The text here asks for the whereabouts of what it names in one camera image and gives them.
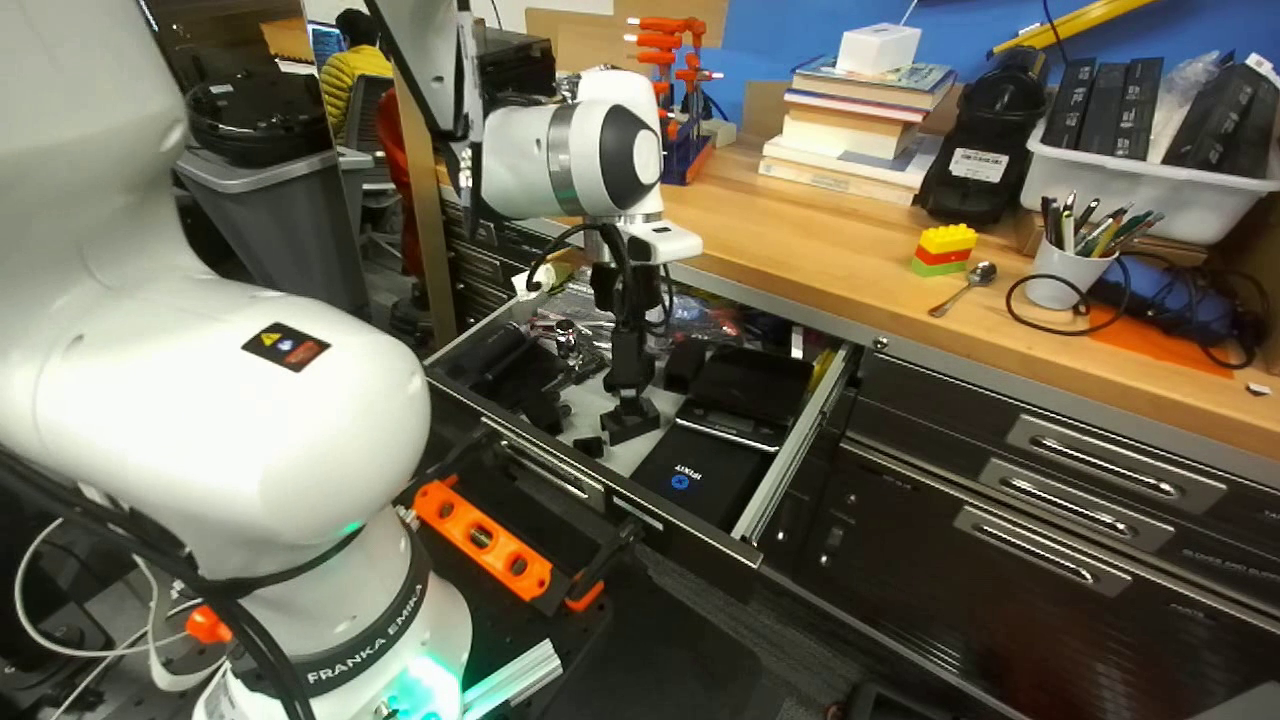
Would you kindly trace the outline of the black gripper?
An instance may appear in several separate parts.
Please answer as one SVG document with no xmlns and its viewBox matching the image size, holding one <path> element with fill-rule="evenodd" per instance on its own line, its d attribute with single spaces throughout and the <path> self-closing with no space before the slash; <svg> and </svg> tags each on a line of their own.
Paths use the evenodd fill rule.
<svg viewBox="0 0 1280 720">
<path fill-rule="evenodd" d="M 632 262 L 591 266 L 591 294 L 597 306 L 610 316 L 610 366 L 602 376 L 602 387 L 610 395 L 637 395 L 654 380 L 654 357 L 652 339 L 644 336 L 644 313 L 659 304 L 659 266 L 654 262 Z"/>
</svg>

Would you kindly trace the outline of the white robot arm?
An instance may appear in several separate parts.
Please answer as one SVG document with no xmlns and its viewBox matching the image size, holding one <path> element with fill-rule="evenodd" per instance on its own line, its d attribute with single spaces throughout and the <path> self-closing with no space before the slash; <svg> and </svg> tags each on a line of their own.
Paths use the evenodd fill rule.
<svg viewBox="0 0 1280 720">
<path fill-rule="evenodd" d="M 2 456 L 230 628 L 201 720 L 463 720 L 470 612 L 396 504 L 425 365 L 193 250 L 135 0 L 0 0 L 0 66 Z"/>
</svg>

